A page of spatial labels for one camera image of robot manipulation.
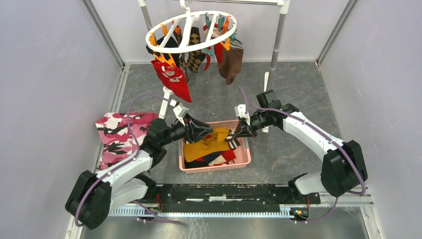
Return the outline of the red cloth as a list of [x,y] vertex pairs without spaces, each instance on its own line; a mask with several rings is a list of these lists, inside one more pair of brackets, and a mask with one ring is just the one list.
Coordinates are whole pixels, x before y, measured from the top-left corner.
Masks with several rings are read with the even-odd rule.
[[192,102],[186,76],[180,68],[159,60],[152,60],[151,63],[166,88],[182,100]]

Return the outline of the black sock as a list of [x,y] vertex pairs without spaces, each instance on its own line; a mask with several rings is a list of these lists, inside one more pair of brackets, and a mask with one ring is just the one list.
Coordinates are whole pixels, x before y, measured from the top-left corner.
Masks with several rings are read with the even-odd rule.
[[[157,40],[157,45],[161,45],[162,41],[164,40],[164,37],[161,37]],[[177,48],[179,47],[178,43],[174,39],[174,37],[170,37],[167,43],[165,44],[166,48]],[[164,54],[166,59],[170,59],[170,55],[165,53]],[[171,53],[171,56],[173,57],[173,60],[177,67],[180,67],[180,54],[179,53]]]

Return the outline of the yellow cloth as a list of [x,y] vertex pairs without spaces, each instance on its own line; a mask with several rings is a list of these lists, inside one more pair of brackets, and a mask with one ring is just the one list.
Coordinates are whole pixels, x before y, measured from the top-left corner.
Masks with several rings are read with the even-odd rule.
[[234,133],[228,128],[215,128],[213,132],[204,138],[206,146],[216,151],[236,149],[241,146]]

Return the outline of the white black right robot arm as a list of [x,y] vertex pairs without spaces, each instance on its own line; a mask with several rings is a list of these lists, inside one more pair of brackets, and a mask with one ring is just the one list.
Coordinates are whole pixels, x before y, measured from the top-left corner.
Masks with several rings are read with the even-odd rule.
[[308,194],[327,192],[333,197],[345,193],[363,196],[366,193],[367,169],[360,144],[333,136],[311,122],[297,107],[283,105],[273,90],[256,96],[256,112],[249,114],[251,103],[243,88],[239,93],[245,103],[235,107],[238,126],[232,139],[251,137],[267,126],[274,126],[294,136],[307,146],[322,161],[320,173],[299,175],[291,180],[293,186],[287,190],[293,203],[302,202]]

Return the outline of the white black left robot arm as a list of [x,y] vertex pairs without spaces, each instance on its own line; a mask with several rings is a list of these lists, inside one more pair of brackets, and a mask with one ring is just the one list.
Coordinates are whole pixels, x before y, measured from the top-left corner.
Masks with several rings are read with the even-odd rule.
[[66,211],[74,216],[76,226],[93,230],[116,208],[139,199],[152,202],[157,184],[144,173],[161,162],[167,153],[165,145],[182,138],[198,142],[212,131],[208,123],[189,114],[172,125],[154,119],[135,153],[106,170],[80,174],[65,204]]

